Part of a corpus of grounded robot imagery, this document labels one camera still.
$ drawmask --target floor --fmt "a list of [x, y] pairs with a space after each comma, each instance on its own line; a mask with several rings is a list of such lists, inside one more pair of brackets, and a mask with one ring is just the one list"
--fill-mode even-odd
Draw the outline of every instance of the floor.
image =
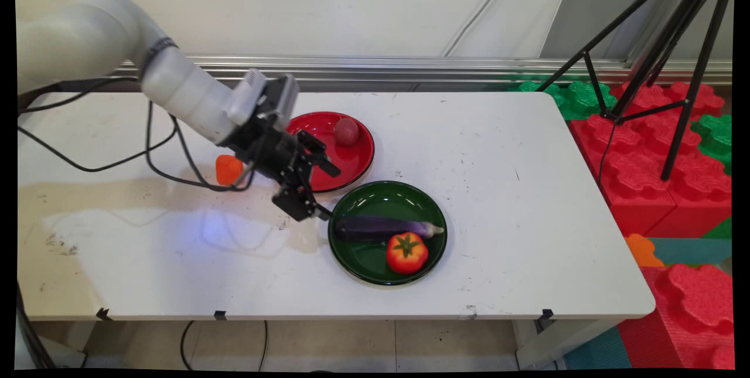
[[[179, 343], [187, 324], [97, 322], [86, 367], [185, 369]], [[195, 322], [185, 337], [185, 356], [195, 370], [257, 370], [263, 342], [261, 321]], [[262, 370], [518, 370], [515, 349], [509, 321], [268, 321]]]

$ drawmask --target interlocking foam block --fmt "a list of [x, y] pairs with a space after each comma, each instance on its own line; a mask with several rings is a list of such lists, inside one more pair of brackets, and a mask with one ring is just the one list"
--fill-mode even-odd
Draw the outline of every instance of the interlocking foam block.
[[610, 328], [565, 355], [570, 370], [630, 368], [628, 353], [617, 327]]
[[649, 237], [654, 256], [665, 264], [715, 265], [732, 256], [728, 239], [660, 239]]
[[[617, 98], [610, 94], [610, 87], [599, 82], [599, 89], [602, 90], [602, 98], [605, 100], [605, 106], [607, 108], [614, 107], [617, 103]], [[600, 112], [596, 92], [590, 83], [573, 82], [565, 88], [565, 92], [562, 95], [565, 97], [565, 102], [559, 108], [562, 117], [566, 121], [583, 121], [591, 114], [598, 114]]]
[[704, 234], [702, 239], [732, 239], [732, 217], [722, 221], [720, 225], [715, 226], [711, 231]]
[[[643, 153], [656, 160], [662, 167], [664, 167], [669, 148], [672, 145], [679, 119], [678, 112], [665, 111], [645, 116], [638, 119], [640, 122], [634, 122], [632, 125], [633, 130], [640, 134], [640, 148]], [[701, 143], [701, 136], [690, 129], [686, 129], [678, 154], [696, 153], [699, 143]]]
[[[541, 82], [525, 81], [517, 88], [517, 90], [520, 92], [534, 92], [537, 88], [539, 88], [539, 85], [541, 85]], [[558, 108], [560, 108], [560, 106], [565, 103], [565, 97], [563, 97], [563, 93], [560, 90], [560, 87], [556, 84], [548, 86], [547, 89], [543, 90], [542, 92], [552, 96]]]
[[625, 243], [628, 244], [630, 252], [633, 254], [633, 258], [635, 258], [635, 263], [639, 267], [664, 266], [664, 263], [654, 255], [656, 246], [649, 239], [640, 234], [630, 234], [630, 236], [625, 237]]
[[732, 116], [704, 114], [691, 129], [701, 136], [699, 150], [724, 164], [724, 173], [732, 175]]
[[640, 270], [656, 310], [617, 325], [632, 367], [734, 369], [732, 277], [713, 265]]
[[[619, 100], [619, 98], [625, 93], [625, 90], [628, 89], [629, 85], [630, 82], [628, 81], [621, 86], [614, 88], [612, 90], [612, 95]], [[638, 93], [635, 94], [635, 98], [633, 98], [632, 102], [630, 102], [630, 106], [625, 111], [625, 116], [650, 110], [651, 108], [661, 107], [669, 103], [672, 103], [672, 100], [664, 95], [664, 88], [659, 85], [653, 85], [651, 87], [641, 85]]]
[[701, 237], [732, 215], [732, 178], [717, 159], [678, 156], [668, 183], [677, 206], [644, 236]]
[[622, 234], [645, 236], [676, 207], [660, 172], [660, 166], [640, 152], [607, 154], [601, 189]]
[[[612, 121], [599, 114], [591, 114], [585, 121], [571, 121], [568, 127], [571, 135], [573, 135], [573, 140], [581, 149], [581, 155], [584, 156], [586, 165], [597, 178], [599, 166], [602, 164], [602, 154], [607, 148], [607, 142], [612, 133]], [[638, 151], [639, 143], [640, 135], [626, 122], [626, 124], [615, 127], [608, 154], [635, 153]]]
[[[672, 86], [664, 90], [664, 95], [673, 102], [685, 100], [688, 95], [690, 84], [685, 82], [675, 82]], [[713, 88], [701, 84], [698, 87], [696, 103], [693, 104], [693, 110], [690, 112], [690, 120], [697, 121], [704, 114], [712, 114], [716, 117], [721, 116], [721, 107], [724, 106], [724, 99], [713, 93]]]

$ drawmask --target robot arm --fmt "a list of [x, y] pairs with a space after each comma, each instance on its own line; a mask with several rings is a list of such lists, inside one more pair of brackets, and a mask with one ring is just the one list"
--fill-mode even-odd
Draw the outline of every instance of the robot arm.
[[299, 90], [289, 74], [268, 81], [251, 69], [230, 89], [191, 63], [129, 0], [77, 0], [38, 20], [16, 21], [16, 48], [18, 93], [105, 76], [123, 60], [132, 61], [150, 100], [278, 181], [281, 191], [273, 202], [290, 217], [330, 215], [310, 191], [312, 166], [332, 176], [340, 172], [326, 145], [307, 132], [292, 136], [284, 130]]

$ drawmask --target purple eggplant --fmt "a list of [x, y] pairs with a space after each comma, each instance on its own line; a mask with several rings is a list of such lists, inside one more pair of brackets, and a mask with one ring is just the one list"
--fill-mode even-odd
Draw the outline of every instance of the purple eggplant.
[[407, 231], [418, 234], [422, 239], [429, 239], [442, 234], [445, 229], [427, 221], [358, 215], [338, 220], [334, 231], [336, 237], [345, 242], [383, 242], [391, 239], [394, 234]]

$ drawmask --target tomato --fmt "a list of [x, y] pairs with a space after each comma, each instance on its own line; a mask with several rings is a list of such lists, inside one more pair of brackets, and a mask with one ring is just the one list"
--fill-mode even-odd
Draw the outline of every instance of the tomato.
[[408, 231], [396, 234], [388, 242], [386, 260], [393, 271], [400, 274], [414, 274], [427, 260], [428, 250], [421, 237]]

